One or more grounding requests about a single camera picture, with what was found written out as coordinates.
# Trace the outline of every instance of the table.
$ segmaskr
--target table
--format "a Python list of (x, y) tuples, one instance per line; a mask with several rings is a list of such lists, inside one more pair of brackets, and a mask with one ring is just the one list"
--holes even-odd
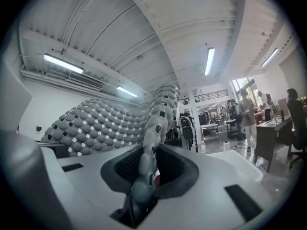
[(254, 116), (255, 116), (256, 124), (257, 124), (257, 125), (259, 124), (260, 121), (263, 122), (263, 120), (264, 120), (264, 119), (263, 119), (264, 114), (263, 114), (262, 112), (260, 112), (260, 113), (255, 113)]
[[(218, 129), (218, 126), (219, 126), (218, 124), (201, 125), (201, 138), (202, 138), (202, 140), (210, 140), (210, 139), (215, 139), (215, 138), (217, 138), (219, 140), (219, 129)], [(217, 136), (212, 136), (210, 138), (204, 138), (203, 137), (203, 132), (202, 131), (204, 129), (213, 130), (215, 128), (217, 128)]]
[(256, 126), (257, 144), (255, 160), (258, 156), (269, 161), (267, 172), (269, 173), (274, 153), (284, 145), (289, 146), (288, 157), (291, 156), (292, 145), (292, 118), (285, 116), (284, 121), (279, 118), (264, 122)]

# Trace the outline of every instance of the column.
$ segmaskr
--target column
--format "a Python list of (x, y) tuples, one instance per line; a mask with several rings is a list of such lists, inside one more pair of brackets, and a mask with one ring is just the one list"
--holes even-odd
[(196, 142), (198, 146), (198, 151), (201, 151), (201, 125), (200, 125), (200, 119), (198, 118), (198, 112), (197, 112), (197, 107), (194, 99), (194, 94), (192, 89), (188, 91), (189, 93), (189, 98), (190, 98), (190, 106), (191, 110), (193, 112), (193, 118), (194, 118), (194, 123), (195, 123), (195, 130), (196, 130)]

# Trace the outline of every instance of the office chair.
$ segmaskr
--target office chair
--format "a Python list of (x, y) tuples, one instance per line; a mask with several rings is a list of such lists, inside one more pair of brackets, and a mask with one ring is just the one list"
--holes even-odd
[(303, 150), (302, 152), (291, 152), (293, 155), (297, 155), (293, 161), (290, 162), (289, 168), (291, 169), (293, 164), (302, 159), (306, 161), (307, 159), (307, 127), (305, 122), (305, 115), (303, 107), (298, 100), (290, 100), (288, 102), (288, 109), (290, 111), (290, 115), (292, 117), (292, 121), (294, 124), (294, 132), (292, 137), (292, 144), (297, 150)]

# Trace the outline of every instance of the dark vent opening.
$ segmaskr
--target dark vent opening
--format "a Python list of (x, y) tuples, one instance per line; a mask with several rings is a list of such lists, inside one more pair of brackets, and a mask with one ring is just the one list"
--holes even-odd
[(79, 169), (79, 168), (82, 168), (82, 167), (83, 167), (82, 164), (74, 163), (74, 164), (63, 166), (62, 169), (63, 169), (64, 172), (68, 172), (68, 171), (73, 171), (73, 170), (76, 170), (76, 169)]
[(69, 78), (74, 79), (76, 82), (83, 83), (83, 84), (86, 84), (86, 85), (89, 85), (89, 86), (92, 86), (92, 87), (96, 87), (96, 88), (99, 88), (99, 89), (101, 89), (103, 87), (103, 84), (101, 82), (99, 82), (95, 79), (91, 79), (87, 76), (74, 73), (74, 72), (71, 72), (69, 74)]

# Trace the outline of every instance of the ceiling light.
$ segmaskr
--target ceiling light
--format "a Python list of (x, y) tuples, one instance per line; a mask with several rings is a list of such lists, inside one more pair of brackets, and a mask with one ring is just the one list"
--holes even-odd
[(118, 86), (117, 89), (120, 90), (120, 91), (123, 91), (123, 92), (125, 92), (125, 93), (127, 93), (127, 94), (129, 94), (129, 95), (132, 95), (133, 97), (138, 97), (136, 94), (131, 93), (130, 91), (125, 90), (124, 88), (122, 88), (122, 87), (120, 87), (120, 86)]
[(278, 49), (274, 49), (273, 53), (271, 53), (270, 57), (261, 65), (261, 67), (264, 67), (272, 58), (273, 56), (277, 53)]
[(207, 59), (207, 66), (205, 71), (205, 76), (208, 76), (211, 70), (211, 66), (213, 63), (215, 48), (208, 48), (208, 59)]
[(78, 72), (78, 73), (82, 73), (83, 72), (83, 69), (78, 67), (78, 66), (75, 66), (65, 60), (62, 60), (60, 58), (57, 58), (57, 57), (54, 57), (52, 55), (49, 55), (49, 54), (44, 54), (44, 60), (46, 61), (49, 61), (53, 64), (56, 64), (58, 66), (61, 66), (61, 67), (64, 67), (64, 68), (67, 68), (69, 70), (72, 70), (72, 71), (75, 71), (75, 72)]

